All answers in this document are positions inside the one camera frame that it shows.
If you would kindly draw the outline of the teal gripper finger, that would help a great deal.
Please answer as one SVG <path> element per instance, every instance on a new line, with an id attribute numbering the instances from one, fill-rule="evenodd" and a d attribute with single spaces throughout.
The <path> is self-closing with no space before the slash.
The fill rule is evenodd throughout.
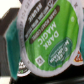
<path id="1" fill-rule="evenodd" d="M 18 39 L 18 30 L 15 21 L 13 21 L 9 25 L 5 34 L 5 39 L 10 75 L 13 79 L 17 79 L 20 61 L 20 46 Z"/>

